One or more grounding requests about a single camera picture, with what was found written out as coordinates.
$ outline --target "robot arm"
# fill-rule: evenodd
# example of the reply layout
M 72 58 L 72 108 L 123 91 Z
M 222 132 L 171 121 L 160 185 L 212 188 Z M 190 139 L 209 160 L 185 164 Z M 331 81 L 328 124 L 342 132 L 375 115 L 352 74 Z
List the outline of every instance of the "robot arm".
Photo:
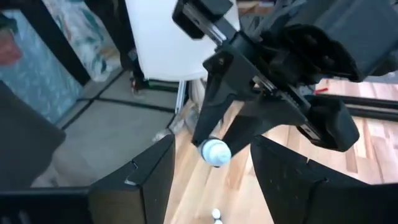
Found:
M 398 45 L 398 14 L 390 3 L 277 1 L 252 34 L 235 30 L 223 17 L 231 6 L 228 0 L 179 0 L 173 14 L 191 38 L 207 35 L 217 44 L 215 54 L 203 63 L 208 85 L 192 143 L 202 151 L 217 145 L 209 134 L 232 102 L 244 99 L 222 139 L 232 156 L 255 135 L 281 124 L 296 126 L 316 146 L 347 151 L 359 133 L 345 105 L 303 96 L 299 88 L 318 83 L 324 75 L 352 82 L 373 75 Z
M 234 30 L 223 18 L 230 7 L 228 0 L 179 0 L 173 14 L 190 37 L 208 35 L 217 44 L 203 63 L 208 85 L 192 139 L 203 158 L 222 166 L 228 160 L 219 146 L 227 145 L 233 156 L 251 143 L 275 223 L 395 223 L 398 184 L 365 184 L 260 135 L 288 124 L 314 145 L 340 152 L 358 140 L 343 102 L 304 96 L 299 88 L 324 75 L 352 82 L 380 75 L 398 46 L 398 14 L 390 2 L 280 0 L 252 34 Z M 208 139 L 237 99 L 245 104 L 224 138 Z

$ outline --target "small white ball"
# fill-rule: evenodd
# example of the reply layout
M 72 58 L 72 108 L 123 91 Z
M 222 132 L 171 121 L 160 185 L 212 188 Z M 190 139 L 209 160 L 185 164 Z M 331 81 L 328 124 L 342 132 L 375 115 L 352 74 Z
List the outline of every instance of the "small white ball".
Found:
M 209 139 L 203 142 L 198 150 L 205 162 L 215 167 L 229 163 L 232 157 L 228 145 L 219 139 Z
M 213 211 L 211 212 L 211 215 L 216 220 L 221 218 L 221 212 L 217 208 L 213 209 Z

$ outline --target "floor mat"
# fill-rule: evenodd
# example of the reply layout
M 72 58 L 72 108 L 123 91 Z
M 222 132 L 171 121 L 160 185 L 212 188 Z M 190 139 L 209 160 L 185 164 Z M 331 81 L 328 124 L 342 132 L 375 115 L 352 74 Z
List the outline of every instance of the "floor mat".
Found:
M 141 103 L 173 108 L 174 93 L 145 93 Z M 137 101 L 125 75 L 101 97 Z M 173 113 L 95 100 L 68 128 L 47 171 L 33 187 L 86 186 L 114 172 L 152 145 Z

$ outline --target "black plastic part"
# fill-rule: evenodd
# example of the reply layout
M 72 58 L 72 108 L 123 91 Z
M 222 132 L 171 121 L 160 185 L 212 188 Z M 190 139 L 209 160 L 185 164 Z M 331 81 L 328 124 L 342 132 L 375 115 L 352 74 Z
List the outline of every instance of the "black plastic part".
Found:
M 258 134 L 264 134 L 281 124 L 300 126 L 306 118 L 295 105 L 280 97 L 260 96 L 246 102 L 224 135 L 232 156 L 240 152 Z
M 214 25 L 222 30 L 223 34 L 226 37 L 226 40 L 231 40 L 235 34 L 238 32 L 235 27 L 233 27 L 225 17 L 222 17 L 218 21 L 214 23 Z
M 251 43 L 240 33 L 231 45 L 223 45 L 214 56 L 203 63 L 209 73 L 205 99 L 199 115 L 192 143 L 199 146 L 208 139 L 218 121 L 221 120 L 239 94 L 250 88 L 250 82 L 259 72 L 248 61 L 252 57 Z M 243 55 L 233 45 L 244 46 Z
M 0 217 L 31 224 L 163 223 L 174 175 L 174 142 L 173 135 L 164 137 L 89 187 L 0 192 Z
M 315 69 L 306 66 L 299 60 L 299 57 L 292 52 L 281 50 L 271 60 L 269 68 L 273 71 L 273 80 L 283 83 L 283 85 L 296 85 L 298 82 L 316 84 L 320 81 L 314 75 Z
M 389 1 L 308 0 L 285 36 L 322 72 L 361 82 L 398 47 L 397 23 Z
M 191 0 L 190 3 L 211 22 L 221 19 L 233 6 L 229 0 Z
M 184 5 L 189 0 L 178 0 L 173 12 L 173 21 L 178 25 L 186 34 L 193 39 L 202 39 L 205 36 L 203 33 L 184 13 Z
M 275 223 L 396 222 L 398 184 L 365 184 L 308 161 L 263 136 L 257 136 L 252 142 L 251 155 Z
M 311 139 L 312 144 L 326 149 L 345 152 L 359 139 L 359 131 L 345 104 L 341 100 L 320 95 L 308 96 L 312 107 L 309 121 L 321 132 L 321 139 Z M 302 128 L 298 130 L 307 136 Z
M 371 76 L 383 76 L 389 72 L 398 70 L 398 50 L 393 51 L 379 66 L 372 72 Z

